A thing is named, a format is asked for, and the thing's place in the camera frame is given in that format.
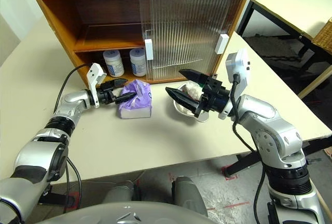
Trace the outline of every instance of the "purple plastic bag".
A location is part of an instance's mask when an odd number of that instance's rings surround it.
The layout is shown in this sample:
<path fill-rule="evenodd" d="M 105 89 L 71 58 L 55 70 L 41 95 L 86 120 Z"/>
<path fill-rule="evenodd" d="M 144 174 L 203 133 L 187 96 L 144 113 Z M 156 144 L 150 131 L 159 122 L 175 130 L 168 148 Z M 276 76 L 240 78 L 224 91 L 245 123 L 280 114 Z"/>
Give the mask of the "purple plastic bag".
<path fill-rule="evenodd" d="M 149 83 L 143 82 L 141 80 L 134 80 L 128 85 L 123 87 L 122 93 L 136 92 L 137 95 L 120 104 L 119 110 L 122 108 L 132 110 L 137 108 L 150 107 L 152 108 L 152 95 L 151 87 Z"/>

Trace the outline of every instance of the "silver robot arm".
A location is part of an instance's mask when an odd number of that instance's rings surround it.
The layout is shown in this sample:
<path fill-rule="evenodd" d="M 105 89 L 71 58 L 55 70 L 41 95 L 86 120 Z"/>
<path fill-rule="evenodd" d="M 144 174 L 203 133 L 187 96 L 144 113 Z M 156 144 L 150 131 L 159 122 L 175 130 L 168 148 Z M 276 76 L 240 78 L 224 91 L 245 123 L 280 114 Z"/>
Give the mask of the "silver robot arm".
<path fill-rule="evenodd" d="M 116 79 L 103 84 L 106 74 L 94 63 L 87 74 L 90 90 L 81 90 L 61 98 L 45 128 L 21 149 L 10 178 L 0 181 L 0 223 L 24 223 L 40 196 L 51 181 L 64 174 L 70 136 L 83 111 L 100 103 L 116 104 L 131 99 L 136 94 L 120 97 L 112 94 L 113 88 L 121 87 L 127 80 Z"/>
<path fill-rule="evenodd" d="M 240 96 L 250 78 L 250 62 L 245 49 L 228 56 L 226 69 L 229 82 L 234 83 L 236 79 L 237 83 L 233 96 L 238 124 L 251 133 L 269 179 L 271 224 L 286 220 L 324 224 L 316 189 L 310 183 L 300 134 L 269 103 L 245 94 Z M 232 92 L 222 87 L 221 81 L 191 69 L 182 69 L 180 73 L 203 85 L 203 94 L 200 101 L 195 101 L 178 89 L 166 88 L 177 103 L 191 110 L 195 117 L 201 110 L 213 110 L 221 119 L 228 116 L 236 120 Z"/>

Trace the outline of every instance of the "table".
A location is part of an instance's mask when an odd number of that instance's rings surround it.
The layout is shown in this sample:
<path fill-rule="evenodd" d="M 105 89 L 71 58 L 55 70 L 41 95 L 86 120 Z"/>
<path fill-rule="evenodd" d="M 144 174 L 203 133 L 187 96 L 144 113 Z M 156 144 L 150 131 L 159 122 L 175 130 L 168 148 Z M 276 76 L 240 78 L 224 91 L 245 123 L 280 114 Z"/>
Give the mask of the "table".
<path fill-rule="evenodd" d="M 328 52 L 312 43 L 312 39 L 332 17 L 331 2 L 332 0 L 250 0 L 237 33 L 242 36 L 253 11 L 258 11 L 304 44 L 299 56 L 303 56 L 308 49 L 315 52 L 300 69 L 302 73 L 315 62 L 332 62 Z M 330 71 L 331 67 L 327 68 L 318 80 L 313 81 L 298 96 L 305 97 L 330 75 Z"/>
<path fill-rule="evenodd" d="M 247 48 L 251 60 L 252 76 L 246 94 L 274 105 L 305 141 L 332 135 L 332 131 L 236 33 L 230 39 L 225 57 L 240 48 Z M 218 69 L 218 79 L 230 88 L 225 60 Z M 61 84 L 72 67 L 44 18 L 1 67 L 0 178 L 12 174 L 19 150 L 48 122 Z M 182 83 L 152 85 L 151 118 L 119 119 L 117 106 L 112 104 L 84 112 L 69 144 L 69 156 L 82 179 L 248 151 L 232 133 L 229 118 L 220 120 L 217 113 L 210 112 L 209 120 L 199 123 L 175 111 L 165 87 L 178 87 Z M 64 93 L 84 88 L 83 81 L 74 74 Z M 249 132 L 241 126 L 238 130 L 253 146 Z M 64 178 L 57 183 L 65 182 Z"/>

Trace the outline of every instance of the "ribbed glass door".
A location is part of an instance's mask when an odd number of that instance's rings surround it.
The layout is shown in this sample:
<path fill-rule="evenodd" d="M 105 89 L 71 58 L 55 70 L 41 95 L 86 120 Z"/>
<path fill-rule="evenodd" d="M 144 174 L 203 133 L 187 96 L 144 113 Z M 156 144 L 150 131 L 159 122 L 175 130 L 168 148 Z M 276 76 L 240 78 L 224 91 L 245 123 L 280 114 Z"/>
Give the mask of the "ribbed glass door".
<path fill-rule="evenodd" d="M 215 47 L 227 34 L 240 0 L 140 0 L 142 32 L 151 39 L 147 79 L 181 78 L 182 68 L 212 72 Z"/>

